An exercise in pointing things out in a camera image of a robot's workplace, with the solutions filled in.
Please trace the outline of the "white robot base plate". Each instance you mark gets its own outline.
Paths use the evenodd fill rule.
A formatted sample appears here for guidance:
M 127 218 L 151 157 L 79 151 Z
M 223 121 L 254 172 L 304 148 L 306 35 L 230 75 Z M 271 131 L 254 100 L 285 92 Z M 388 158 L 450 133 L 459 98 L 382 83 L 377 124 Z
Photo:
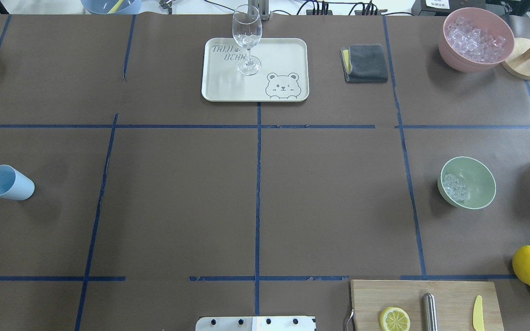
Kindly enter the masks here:
M 313 316 L 226 316 L 198 319 L 196 331 L 315 331 Z

